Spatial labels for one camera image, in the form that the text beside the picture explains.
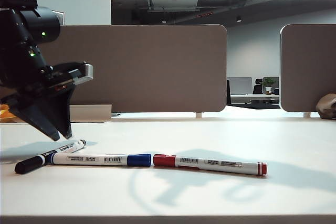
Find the desk surface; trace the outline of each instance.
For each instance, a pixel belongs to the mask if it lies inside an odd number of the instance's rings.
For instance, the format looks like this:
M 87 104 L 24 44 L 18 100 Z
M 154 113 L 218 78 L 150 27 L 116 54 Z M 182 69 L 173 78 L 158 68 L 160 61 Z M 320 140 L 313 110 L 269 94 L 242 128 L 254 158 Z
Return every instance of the desk surface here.
M 81 153 L 165 153 L 262 161 L 264 177 L 183 169 L 46 166 L 16 162 L 64 145 L 27 124 L 1 125 L 2 223 L 334 223 L 335 120 L 226 107 L 201 119 L 122 118 L 76 123 Z
M 231 98 L 248 98 L 252 100 L 276 99 L 279 100 L 278 94 L 231 94 Z

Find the red marker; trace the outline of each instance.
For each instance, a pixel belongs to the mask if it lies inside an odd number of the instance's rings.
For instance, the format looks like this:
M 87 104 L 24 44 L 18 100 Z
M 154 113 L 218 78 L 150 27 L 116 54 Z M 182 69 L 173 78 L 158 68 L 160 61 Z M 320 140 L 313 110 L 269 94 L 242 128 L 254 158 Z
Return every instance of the red marker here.
M 262 162 L 246 163 L 155 154 L 153 157 L 153 163 L 155 166 L 197 168 L 201 170 L 216 170 L 227 173 L 242 173 L 252 175 L 264 175 L 267 173 L 267 165 Z

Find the marker cap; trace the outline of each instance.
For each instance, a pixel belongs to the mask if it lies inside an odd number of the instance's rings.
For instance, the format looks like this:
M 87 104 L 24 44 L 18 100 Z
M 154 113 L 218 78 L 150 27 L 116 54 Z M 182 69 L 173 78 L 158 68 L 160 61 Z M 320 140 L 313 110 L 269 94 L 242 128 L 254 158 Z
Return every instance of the marker cap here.
M 138 155 L 128 155 L 127 165 L 128 166 L 145 166 L 149 167 L 152 164 L 151 154 L 138 154 Z
M 155 154 L 153 163 L 157 166 L 170 166 L 175 167 L 176 155 Z
M 261 173 L 262 173 L 262 175 L 267 173 L 267 164 L 265 164 L 265 163 L 261 164 Z
M 30 171 L 41 167 L 43 164 L 43 158 L 40 156 L 35 156 L 17 163 L 15 166 L 15 172 L 19 174 L 29 173 Z

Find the red marker cap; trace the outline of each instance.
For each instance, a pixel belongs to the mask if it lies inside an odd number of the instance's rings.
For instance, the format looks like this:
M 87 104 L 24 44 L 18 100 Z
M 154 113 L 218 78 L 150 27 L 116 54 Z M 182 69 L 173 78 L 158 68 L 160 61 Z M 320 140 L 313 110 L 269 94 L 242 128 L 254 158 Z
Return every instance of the red marker cap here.
M 153 156 L 153 163 L 157 166 L 175 167 L 176 155 L 155 154 Z
M 261 164 L 261 174 L 264 175 L 267 173 L 267 164 L 262 163 Z

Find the black marker cap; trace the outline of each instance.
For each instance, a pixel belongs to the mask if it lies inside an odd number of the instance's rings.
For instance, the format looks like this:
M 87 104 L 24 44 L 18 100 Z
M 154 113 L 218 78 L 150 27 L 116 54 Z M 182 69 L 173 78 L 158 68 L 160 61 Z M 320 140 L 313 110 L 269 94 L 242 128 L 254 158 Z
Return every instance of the black marker cap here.
M 15 172 L 19 174 L 29 173 L 30 171 L 41 167 L 42 164 L 42 158 L 39 156 L 35 156 L 17 163 L 15 166 Z

